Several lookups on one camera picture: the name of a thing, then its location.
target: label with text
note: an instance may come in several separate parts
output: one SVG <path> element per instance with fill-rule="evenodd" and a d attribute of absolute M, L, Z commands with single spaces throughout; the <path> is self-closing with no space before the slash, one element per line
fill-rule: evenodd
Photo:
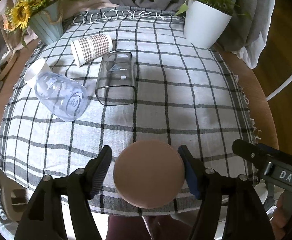
<path fill-rule="evenodd" d="M 274 179 L 281 180 L 282 182 L 292 186 L 292 171 L 284 169 L 280 166 L 275 166 L 271 177 Z"/>

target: checkered tablecloth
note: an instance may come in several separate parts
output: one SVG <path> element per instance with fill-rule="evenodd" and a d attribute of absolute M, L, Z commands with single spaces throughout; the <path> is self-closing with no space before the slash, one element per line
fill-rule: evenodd
<path fill-rule="evenodd" d="M 39 58 L 46 59 L 53 72 L 86 87 L 89 104 L 79 119 L 60 120 L 24 83 L 24 70 L 0 128 L 0 167 L 7 176 L 34 190 L 43 175 L 66 176 L 109 145 L 112 163 L 100 193 L 90 202 L 92 211 L 156 215 L 197 209 L 201 201 L 186 183 L 174 201 L 152 210 L 134 207 L 118 194 L 113 181 L 118 155 L 134 141 L 158 139 L 175 149 L 186 144 L 194 157 L 222 175 L 243 173 L 255 180 L 254 167 L 231 148 L 237 138 L 255 142 L 235 76 L 215 50 L 197 48 L 184 39 L 183 19 L 172 15 L 129 7 L 84 12 L 66 23 L 60 40 L 39 45 L 25 69 Z M 137 69 L 135 104 L 98 102 L 94 89 L 102 57 L 80 68 L 75 65 L 70 41 L 99 33 L 111 36 L 113 50 L 132 53 Z"/>

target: transparent plastic container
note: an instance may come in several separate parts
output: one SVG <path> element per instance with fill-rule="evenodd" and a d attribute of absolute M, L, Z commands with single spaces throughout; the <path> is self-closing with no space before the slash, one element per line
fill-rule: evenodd
<path fill-rule="evenodd" d="M 41 103 L 64 121 L 76 120 L 87 107 L 86 88 L 68 77 L 53 72 L 45 72 L 38 76 L 34 90 Z"/>
<path fill-rule="evenodd" d="M 136 101 L 135 73 L 130 52 L 112 52 L 103 56 L 95 94 L 104 106 L 133 104 Z"/>

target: rope handle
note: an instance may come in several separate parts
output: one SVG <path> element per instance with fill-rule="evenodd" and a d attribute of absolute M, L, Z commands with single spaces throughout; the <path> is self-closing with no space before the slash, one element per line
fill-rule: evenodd
<path fill-rule="evenodd" d="M 53 25 L 61 22 L 61 20 L 63 18 L 63 9 L 62 9 L 62 6 L 61 6 L 61 3 L 60 2 L 58 2 L 58 3 L 59 3 L 59 6 L 58 6 L 59 18 L 57 19 L 57 21 L 52 21 L 50 13 L 48 11 L 46 11 L 46 10 L 42 10 L 42 13 L 44 15 L 46 15 L 46 17 L 48 18 L 48 22 L 50 24 L 53 24 Z"/>

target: white flower pot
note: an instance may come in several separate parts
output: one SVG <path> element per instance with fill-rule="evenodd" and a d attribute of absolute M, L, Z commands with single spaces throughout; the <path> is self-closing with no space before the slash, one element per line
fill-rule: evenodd
<path fill-rule="evenodd" d="M 189 0 L 185 38 L 200 48 L 210 48 L 222 34 L 231 16 L 198 1 Z"/>

